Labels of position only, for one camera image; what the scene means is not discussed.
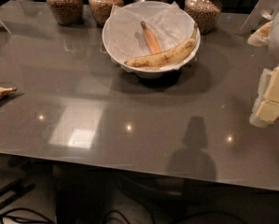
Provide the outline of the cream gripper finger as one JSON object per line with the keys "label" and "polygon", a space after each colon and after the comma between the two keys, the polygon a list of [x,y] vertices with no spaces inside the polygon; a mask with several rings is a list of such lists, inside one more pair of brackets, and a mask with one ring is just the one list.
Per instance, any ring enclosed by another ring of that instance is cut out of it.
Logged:
{"label": "cream gripper finger", "polygon": [[258,98],[254,102],[249,122],[265,128],[279,118],[279,65],[273,70],[265,68],[258,84]]}
{"label": "cream gripper finger", "polygon": [[251,46],[261,47],[267,46],[269,43],[270,29],[272,27],[272,21],[268,21],[259,27],[249,38],[247,43]]}

